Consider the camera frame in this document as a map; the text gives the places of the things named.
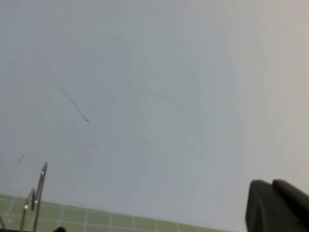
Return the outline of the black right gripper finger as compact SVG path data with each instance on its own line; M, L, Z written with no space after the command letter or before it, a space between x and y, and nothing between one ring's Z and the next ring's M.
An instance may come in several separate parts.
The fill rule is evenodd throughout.
M307 232L309 196L285 180L253 180L245 221L249 232Z

